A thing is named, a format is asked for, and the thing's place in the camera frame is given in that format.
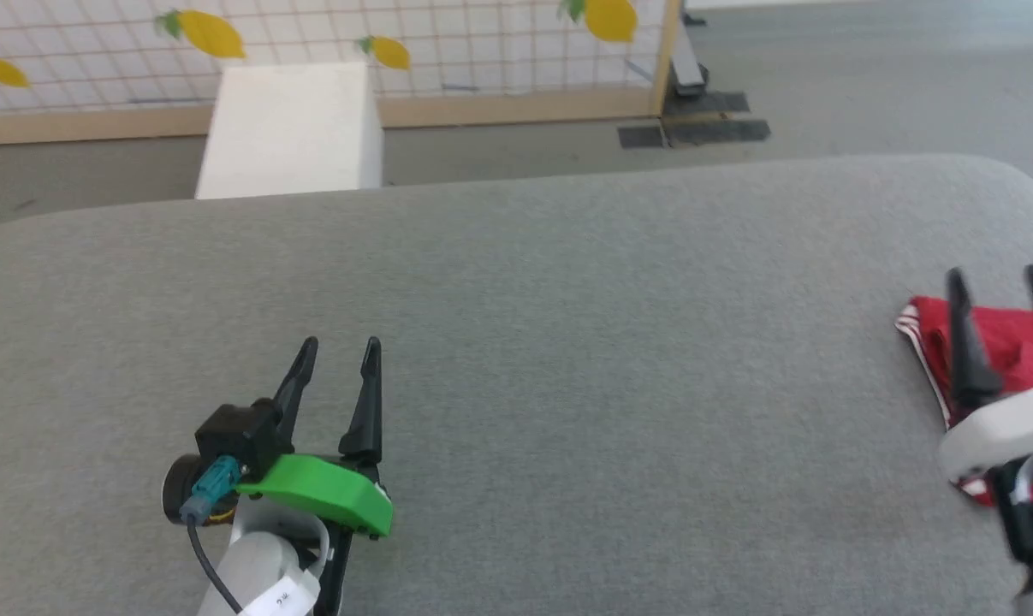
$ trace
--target black cable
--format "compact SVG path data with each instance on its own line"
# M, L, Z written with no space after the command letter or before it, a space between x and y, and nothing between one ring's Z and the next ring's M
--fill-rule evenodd
M337 547L333 549L333 559L326 562L319 578L317 603L314 616L338 616L341 613L341 591L345 585L345 568L348 565L348 549L352 546L352 530L325 523L330 537L337 536Z
M200 538L196 535L196 521L192 518L187 519L185 521L185 529L188 530L188 543L192 544L192 551L196 553L196 559L200 562L200 568L204 568L205 576L208 577L208 580L212 581L212 586L216 586L217 591L223 596L223 600L227 602L230 609L233 609L236 614L241 614L242 606L234 599L231 591L227 589L223 581L219 579L219 574L216 574L215 566L212 566L212 562L208 561L208 556L204 553L202 547L200 547Z

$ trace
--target gray floor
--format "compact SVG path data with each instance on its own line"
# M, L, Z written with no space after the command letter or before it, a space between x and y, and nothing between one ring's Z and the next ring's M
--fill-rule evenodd
M1033 176L1033 0L880 0L713 12L689 28L713 87L744 90L765 143L618 148L615 122L394 130L396 186L782 157L964 152ZM0 222L191 197L202 140L0 147Z

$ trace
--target lemon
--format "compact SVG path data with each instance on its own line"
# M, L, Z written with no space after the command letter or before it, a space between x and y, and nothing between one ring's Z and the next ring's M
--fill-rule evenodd
M383 66L396 67L397 69L410 70L410 53L401 42L386 36L365 36L356 40L361 51L365 54L375 54Z
M30 87L26 73L7 60L0 60L0 83L10 87Z
M573 23L586 17L588 32L606 42L630 42L637 27L637 12L628 0L562 0L559 16L568 12Z
M231 24L204 11L170 11L155 18L155 27L181 40L185 35L197 50L215 58L245 58L242 36Z

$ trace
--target white label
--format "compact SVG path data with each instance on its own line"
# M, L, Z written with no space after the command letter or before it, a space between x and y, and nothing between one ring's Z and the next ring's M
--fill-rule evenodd
M317 602L317 589L309 571L294 571L251 600L243 616L305 616Z

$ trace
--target wooden baseboard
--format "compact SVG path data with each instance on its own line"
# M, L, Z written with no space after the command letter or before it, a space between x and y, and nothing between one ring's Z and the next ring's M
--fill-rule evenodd
M650 90L537 92L523 97L387 98L385 128L649 117ZM0 116L0 144L207 135L212 106Z

